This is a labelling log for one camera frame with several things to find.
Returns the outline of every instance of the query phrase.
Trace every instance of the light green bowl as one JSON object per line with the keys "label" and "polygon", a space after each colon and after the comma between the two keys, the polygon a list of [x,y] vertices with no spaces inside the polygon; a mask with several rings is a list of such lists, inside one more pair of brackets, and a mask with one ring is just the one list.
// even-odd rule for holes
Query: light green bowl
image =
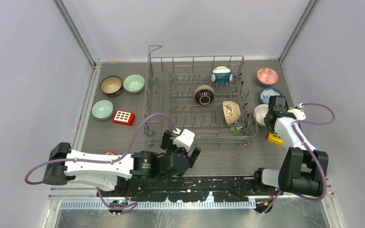
{"label": "light green bowl", "polygon": [[130,75],[124,80],[124,89],[130,93],[139,93],[144,88],[144,77]]}
{"label": "light green bowl", "polygon": [[110,118],[114,114],[113,103],[107,100],[102,100],[95,103],[92,108],[92,114],[99,120],[106,120]]}

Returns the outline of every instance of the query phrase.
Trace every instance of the dish rack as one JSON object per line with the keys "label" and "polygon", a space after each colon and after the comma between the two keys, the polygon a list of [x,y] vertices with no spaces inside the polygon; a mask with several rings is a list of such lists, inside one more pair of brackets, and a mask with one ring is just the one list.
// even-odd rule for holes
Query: dish rack
{"label": "dish rack", "polygon": [[[144,118],[153,113],[169,115],[177,128],[195,133],[194,143],[250,143],[258,133],[243,56],[152,57],[162,46],[150,46],[148,51],[145,87]],[[231,69],[233,80],[227,83],[211,82],[212,70],[219,66]],[[210,85],[215,90],[213,102],[197,104],[194,90]],[[227,125],[223,116],[223,101],[234,101],[240,106],[241,116],[233,125]],[[146,122],[144,135],[148,144],[160,144],[163,133],[172,127],[165,118]]]}

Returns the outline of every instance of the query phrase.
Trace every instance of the gray wooden table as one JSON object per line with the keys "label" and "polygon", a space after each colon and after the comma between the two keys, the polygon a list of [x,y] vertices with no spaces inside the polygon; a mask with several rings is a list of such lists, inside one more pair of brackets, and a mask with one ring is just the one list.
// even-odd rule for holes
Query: gray wooden table
{"label": "gray wooden table", "polygon": [[[257,83],[256,74],[262,67],[274,69],[279,75],[279,81],[273,86],[280,90],[293,106],[283,70],[277,60],[250,60],[244,63],[247,81],[250,82],[251,95],[254,105],[259,105],[259,92],[264,87]],[[103,64],[99,76],[99,83],[107,76],[116,75],[123,80],[131,74],[140,74],[146,77],[146,63],[117,63]],[[129,141],[138,126],[143,120],[144,91],[138,94],[131,94],[123,91],[120,96],[108,97],[97,86],[93,103],[100,100],[109,100],[115,109],[130,111],[136,114],[132,127],[115,124],[112,119],[98,120],[90,115],[86,134],[83,140],[82,151],[95,154],[104,154],[107,150],[121,154],[128,147]],[[247,145],[209,145],[200,144],[202,152],[194,167],[185,175],[252,175],[259,167],[280,169],[286,155],[283,146],[266,141],[266,128],[259,127],[259,132]],[[150,150],[163,152],[157,146],[148,146],[143,133],[139,133],[131,152]]]}

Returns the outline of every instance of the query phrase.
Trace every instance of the white wall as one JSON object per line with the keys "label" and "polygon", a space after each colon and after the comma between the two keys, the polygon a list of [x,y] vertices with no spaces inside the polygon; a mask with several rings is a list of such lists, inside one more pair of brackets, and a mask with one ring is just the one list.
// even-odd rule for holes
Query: white wall
{"label": "white wall", "polygon": [[[332,125],[303,127],[329,155],[346,224],[365,227],[365,0],[320,1],[284,68],[295,103],[324,103],[336,112]],[[306,109],[309,119],[328,119],[326,113]]]}
{"label": "white wall", "polygon": [[66,0],[101,61],[156,56],[278,58],[307,0]]}
{"label": "white wall", "polygon": [[0,1],[0,228],[42,226],[50,186],[23,178],[71,140],[91,70],[51,0]]}

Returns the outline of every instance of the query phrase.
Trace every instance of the red object with white squares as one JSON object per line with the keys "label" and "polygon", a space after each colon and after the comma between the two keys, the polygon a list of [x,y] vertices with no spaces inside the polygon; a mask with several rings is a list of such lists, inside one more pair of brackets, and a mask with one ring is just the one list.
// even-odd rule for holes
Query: red object with white squares
{"label": "red object with white squares", "polygon": [[132,126],[134,124],[135,114],[132,112],[126,112],[117,110],[115,112],[113,122],[116,124],[122,124],[127,126]]}

